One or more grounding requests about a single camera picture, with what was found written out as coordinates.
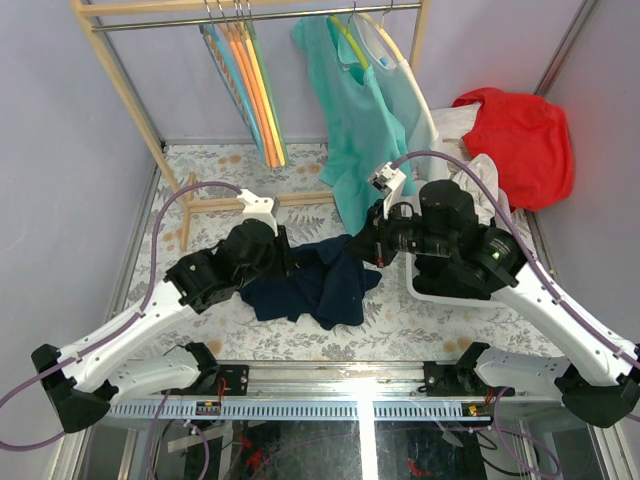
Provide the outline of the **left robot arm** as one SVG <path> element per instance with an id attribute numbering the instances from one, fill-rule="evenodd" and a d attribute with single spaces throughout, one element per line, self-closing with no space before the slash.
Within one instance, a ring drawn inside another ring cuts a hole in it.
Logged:
<path id="1" fill-rule="evenodd" d="M 133 355 L 254 280 L 284 278 L 294 268 L 285 227 L 247 219 L 215 247 L 182 257 L 149 295 L 109 323 L 64 347 L 37 348 L 31 359 L 63 431 L 82 431 L 113 406 L 152 393 L 212 393 L 220 366 L 201 342 L 146 360 Z"/>

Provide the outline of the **navy blue t shirt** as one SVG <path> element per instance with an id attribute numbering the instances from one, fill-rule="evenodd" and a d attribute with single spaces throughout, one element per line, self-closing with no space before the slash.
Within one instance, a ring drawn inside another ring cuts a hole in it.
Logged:
<path id="1" fill-rule="evenodd" d="M 311 315 L 325 330 L 364 322 L 363 298 L 382 275 L 364 268 L 344 247 L 352 239 L 343 234 L 292 249 L 297 269 L 288 277 L 261 277 L 240 290 L 242 301 L 259 321 L 285 318 L 295 322 Z"/>

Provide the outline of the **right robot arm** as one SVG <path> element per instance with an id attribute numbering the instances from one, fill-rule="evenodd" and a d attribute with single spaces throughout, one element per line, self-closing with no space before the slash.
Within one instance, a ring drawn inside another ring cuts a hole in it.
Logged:
<path id="1" fill-rule="evenodd" d="M 494 297 L 523 315 L 561 350 L 559 357 L 503 351 L 474 342 L 451 384 L 467 394 L 507 387 L 561 402 L 588 424 L 607 428 L 639 403 L 639 347 L 615 335 L 565 296 L 530 252 L 505 230 L 482 225 L 472 196 L 455 182 L 423 185 L 418 211 L 402 215 L 402 182 L 379 177 L 382 197 L 347 245 L 379 268 L 400 253 L 426 268 L 419 284 L 433 294 Z"/>

